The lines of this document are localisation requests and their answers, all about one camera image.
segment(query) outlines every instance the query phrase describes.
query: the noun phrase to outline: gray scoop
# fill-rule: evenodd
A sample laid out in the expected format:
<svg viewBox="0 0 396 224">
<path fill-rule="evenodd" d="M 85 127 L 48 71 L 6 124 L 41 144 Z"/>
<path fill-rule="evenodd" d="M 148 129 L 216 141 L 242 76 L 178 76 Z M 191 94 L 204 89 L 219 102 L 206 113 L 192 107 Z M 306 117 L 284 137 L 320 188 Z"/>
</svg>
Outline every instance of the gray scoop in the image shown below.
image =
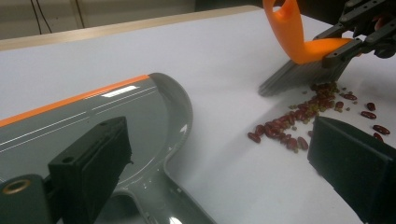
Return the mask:
<svg viewBox="0 0 396 224">
<path fill-rule="evenodd" d="M 89 129 L 124 116 L 133 163 L 96 223 L 215 223 L 165 167 L 191 131 L 187 93 L 158 73 L 131 85 L 1 127 L 0 183 L 18 175 L 47 176 L 48 163 Z"/>
</svg>

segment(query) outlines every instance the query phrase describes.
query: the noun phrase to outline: screw hole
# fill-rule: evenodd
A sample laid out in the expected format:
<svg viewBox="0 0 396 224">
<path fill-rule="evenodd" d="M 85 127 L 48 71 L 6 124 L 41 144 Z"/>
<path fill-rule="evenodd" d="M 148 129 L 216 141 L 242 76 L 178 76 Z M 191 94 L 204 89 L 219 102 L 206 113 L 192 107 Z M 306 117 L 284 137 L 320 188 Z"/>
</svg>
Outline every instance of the screw hole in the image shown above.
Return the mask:
<svg viewBox="0 0 396 224">
<path fill-rule="evenodd" d="M 63 163 L 69 163 L 70 161 L 72 161 L 74 158 L 73 157 L 66 157 L 62 160 Z"/>
<path fill-rule="evenodd" d="M 6 187 L 3 188 L 3 193 L 4 194 L 18 193 L 26 189 L 29 185 L 30 185 L 30 180 L 28 179 L 16 180 L 10 184 L 7 184 Z"/>
</svg>

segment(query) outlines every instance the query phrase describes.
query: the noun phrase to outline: pile of beans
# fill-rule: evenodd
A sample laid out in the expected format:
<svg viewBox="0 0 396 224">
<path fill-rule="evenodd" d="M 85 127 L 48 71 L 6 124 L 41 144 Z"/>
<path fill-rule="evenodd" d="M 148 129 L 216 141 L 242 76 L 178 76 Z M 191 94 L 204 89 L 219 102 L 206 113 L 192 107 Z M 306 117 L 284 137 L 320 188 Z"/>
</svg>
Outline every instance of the pile of beans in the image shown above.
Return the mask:
<svg viewBox="0 0 396 224">
<path fill-rule="evenodd" d="M 299 149 L 308 150 L 309 145 L 305 141 L 305 139 L 301 136 L 293 137 L 290 133 L 285 133 L 287 129 L 296 130 L 297 128 L 294 126 L 295 122 L 302 122 L 307 124 L 311 119 L 314 119 L 320 112 L 325 112 L 328 109 L 333 108 L 335 111 L 340 113 L 343 112 L 344 103 L 341 101 L 335 102 L 335 94 L 339 93 L 340 90 L 337 88 L 337 84 L 335 82 L 332 83 L 323 83 L 323 84 L 314 84 L 311 86 L 311 90 L 316 94 L 309 100 L 305 101 L 299 105 L 291 105 L 289 106 L 290 111 L 285 115 L 267 121 L 263 124 L 259 124 L 256 126 L 254 132 L 248 133 L 247 137 L 256 143 L 260 143 L 264 136 L 277 140 L 281 144 L 283 144 L 287 149 L 298 152 Z M 353 95 L 353 92 L 348 93 L 340 93 L 340 95 L 350 101 L 353 101 L 353 104 L 357 104 L 358 97 Z M 372 113 L 375 111 L 375 104 L 368 103 L 367 109 L 369 111 L 362 111 L 361 115 L 366 117 L 367 119 L 376 119 L 376 115 Z M 373 129 L 382 134 L 390 134 L 390 131 L 380 125 L 374 125 Z M 375 133 L 374 137 L 376 139 L 382 140 L 382 137 L 379 133 Z"/>
</svg>

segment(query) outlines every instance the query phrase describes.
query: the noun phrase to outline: white table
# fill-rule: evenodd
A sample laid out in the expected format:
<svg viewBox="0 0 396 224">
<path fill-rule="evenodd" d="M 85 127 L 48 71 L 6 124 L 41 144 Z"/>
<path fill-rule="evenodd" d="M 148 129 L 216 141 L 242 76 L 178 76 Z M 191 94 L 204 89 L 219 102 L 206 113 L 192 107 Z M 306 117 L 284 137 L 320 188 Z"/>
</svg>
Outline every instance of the white table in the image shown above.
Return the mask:
<svg viewBox="0 0 396 224">
<path fill-rule="evenodd" d="M 304 25 L 306 39 L 328 27 L 308 18 Z M 191 135 L 168 168 L 218 223 L 361 223 L 306 152 L 247 138 L 255 125 L 308 97 L 301 94 L 307 87 L 258 94 L 288 57 L 257 7 L 0 41 L 0 49 L 0 119 L 130 77 L 165 73 L 185 88 L 194 112 Z M 367 133 L 382 123 L 392 132 L 384 140 L 396 147 L 394 63 L 373 55 L 354 59 L 339 85 L 360 103 L 326 116 Z M 376 121 L 358 114 L 369 101 L 377 105 Z M 297 127 L 303 135 L 312 124 Z"/>
</svg>

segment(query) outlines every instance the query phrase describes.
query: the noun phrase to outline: orange stripe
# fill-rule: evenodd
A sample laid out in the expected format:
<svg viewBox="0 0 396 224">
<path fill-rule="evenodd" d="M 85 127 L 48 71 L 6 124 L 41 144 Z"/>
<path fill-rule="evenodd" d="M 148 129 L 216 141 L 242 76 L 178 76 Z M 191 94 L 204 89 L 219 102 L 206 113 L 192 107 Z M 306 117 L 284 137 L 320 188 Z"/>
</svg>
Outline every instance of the orange stripe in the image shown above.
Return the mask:
<svg viewBox="0 0 396 224">
<path fill-rule="evenodd" d="M 86 93 L 82 93 L 80 95 L 73 96 L 73 97 L 64 99 L 62 101 L 58 101 L 58 102 L 50 104 L 50 105 L 44 105 L 44 106 L 39 107 L 37 109 L 33 109 L 33 110 L 30 110 L 30 111 L 21 113 L 19 115 L 10 117 L 8 119 L 2 119 L 2 120 L 0 120 L 0 127 L 6 126 L 6 125 L 8 125 L 10 123 L 14 123 L 14 122 L 17 122 L 17 121 L 22 120 L 22 119 L 30 118 L 32 116 L 47 112 L 49 110 L 61 107 L 63 105 L 72 104 L 75 101 L 79 101 L 79 100 L 82 100 L 82 99 L 85 99 L 85 98 L 88 98 L 88 97 L 92 97 L 94 95 L 101 94 L 101 93 L 104 93 L 106 91 L 111 91 L 111 90 L 114 90 L 116 88 L 119 88 L 119 87 L 122 87 L 122 86 L 125 86 L 125 85 L 129 85 L 129 84 L 132 84 L 134 82 L 141 81 L 141 80 L 144 80 L 144 79 L 147 79 L 147 78 L 149 78 L 148 75 L 143 75 L 143 76 L 140 76 L 140 77 L 133 77 L 133 78 L 124 80 L 122 82 L 118 82 L 118 83 L 115 83 L 115 84 L 112 84 L 112 85 L 97 89 L 95 91 L 88 91 Z"/>
</svg>

